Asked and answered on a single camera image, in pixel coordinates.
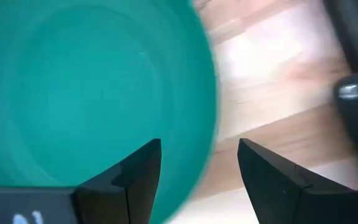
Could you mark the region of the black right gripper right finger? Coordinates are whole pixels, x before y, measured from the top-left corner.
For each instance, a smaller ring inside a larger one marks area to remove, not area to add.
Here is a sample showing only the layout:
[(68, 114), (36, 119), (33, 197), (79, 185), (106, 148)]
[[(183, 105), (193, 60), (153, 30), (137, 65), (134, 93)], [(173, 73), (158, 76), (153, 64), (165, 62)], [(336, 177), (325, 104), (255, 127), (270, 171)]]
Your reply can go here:
[(251, 141), (239, 140), (242, 181), (260, 224), (309, 224), (297, 217), (309, 212), (300, 203), (310, 193), (335, 194), (352, 189), (312, 172)]

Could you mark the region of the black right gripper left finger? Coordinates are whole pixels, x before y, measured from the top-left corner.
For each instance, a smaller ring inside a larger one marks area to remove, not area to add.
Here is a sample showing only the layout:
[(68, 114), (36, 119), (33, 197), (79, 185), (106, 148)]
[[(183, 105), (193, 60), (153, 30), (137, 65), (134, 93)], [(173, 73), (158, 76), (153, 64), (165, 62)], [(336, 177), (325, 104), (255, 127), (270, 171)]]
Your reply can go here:
[(149, 224), (161, 160), (161, 140), (152, 139), (79, 185), (73, 196), (79, 223)]

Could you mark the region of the green bowl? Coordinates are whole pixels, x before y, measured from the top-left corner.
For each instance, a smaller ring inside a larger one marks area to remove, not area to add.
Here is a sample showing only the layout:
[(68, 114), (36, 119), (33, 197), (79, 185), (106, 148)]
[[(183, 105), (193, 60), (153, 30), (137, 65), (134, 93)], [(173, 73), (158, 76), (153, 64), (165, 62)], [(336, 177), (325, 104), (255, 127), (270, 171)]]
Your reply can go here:
[(154, 138), (150, 224), (194, 191), (218, 86), (195, 0), (0, 0), (0, 187), (71, 187)]

